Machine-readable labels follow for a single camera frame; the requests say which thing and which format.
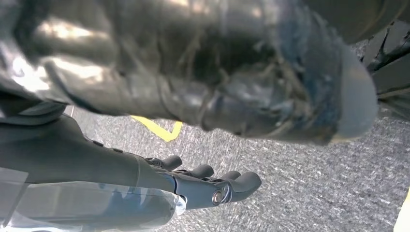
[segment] prosthetic hand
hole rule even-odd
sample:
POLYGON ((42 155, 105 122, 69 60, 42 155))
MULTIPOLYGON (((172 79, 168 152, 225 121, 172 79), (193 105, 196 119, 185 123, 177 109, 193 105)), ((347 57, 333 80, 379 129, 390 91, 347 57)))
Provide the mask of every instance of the prosthetic hand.
POLYGON ((370 76, 300 0, 6 0, 0 86, 110 115, 327 144, 377 113, 370 76))
POLYGON ((155 228, 185 210, 244 200, 262 183, 253 172, 213 178, 209 165, 174 171, 182 164, 177 156, 145 159, 106 148, 66 115, 36 126, 0 123, 0 148, 6 231, 155 228))

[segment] transparent plastic cover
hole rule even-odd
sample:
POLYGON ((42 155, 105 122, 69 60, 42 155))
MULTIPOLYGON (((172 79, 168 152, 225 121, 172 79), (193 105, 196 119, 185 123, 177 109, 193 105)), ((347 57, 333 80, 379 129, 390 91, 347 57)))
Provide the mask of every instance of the transparent plastic cover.
POLYGON ((89 182, 25 184, 24 179, 0 177, 2 192, 14 187, 13 194, 0 196, 0 232, 146 231, 185 211, 183 199, 159 189, 89 182))

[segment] yellow floor marking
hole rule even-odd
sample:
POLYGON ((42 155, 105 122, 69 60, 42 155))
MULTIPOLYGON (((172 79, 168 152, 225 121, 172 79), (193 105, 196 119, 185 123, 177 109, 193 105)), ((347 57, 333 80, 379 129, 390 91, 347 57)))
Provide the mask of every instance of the yellow floor marking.
POLYGON ((160 125, 149 120, 148 118, 140 116, 131 117, 144 124, 144 126, 146 126, 152 133, 156 134, 158 137, 162 138, 166 142, 170 142, 176 139, 179 133, 181 132, 182 122, 175 122, 172 132, 169 132, 166 129, 162 128, 160 125))
POLYGON ((398 214, 394 232, 410 232, 410 189, 398 214))

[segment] metal screw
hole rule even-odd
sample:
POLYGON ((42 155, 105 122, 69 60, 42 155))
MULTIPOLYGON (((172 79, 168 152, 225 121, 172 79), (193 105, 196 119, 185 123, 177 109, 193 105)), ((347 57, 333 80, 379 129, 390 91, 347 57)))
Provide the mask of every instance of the metal screw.
POLYGON ((222 192, 220 190, 216 190, 214 192, 214 195, 212 196, 212 203, 214 205, 219 205, 222 202, 222 199, 223 199, 222 192))

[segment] gray carpet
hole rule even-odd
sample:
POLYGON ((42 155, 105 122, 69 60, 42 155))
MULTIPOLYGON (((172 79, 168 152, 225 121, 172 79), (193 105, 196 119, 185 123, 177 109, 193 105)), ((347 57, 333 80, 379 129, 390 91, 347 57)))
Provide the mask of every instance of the gray carpet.
POLYGON ((362 139, 328 147, 244 140, 186 125, 166 143, 130 117, 77 108, 73 116, 107 147, 160 159, 179 155, 184 168, 207 163, 216 175, 261 176, 262 187, 248 200, 188 211, 162 232, 389 232, 410 186, 410 123, 385 116, 362 139))

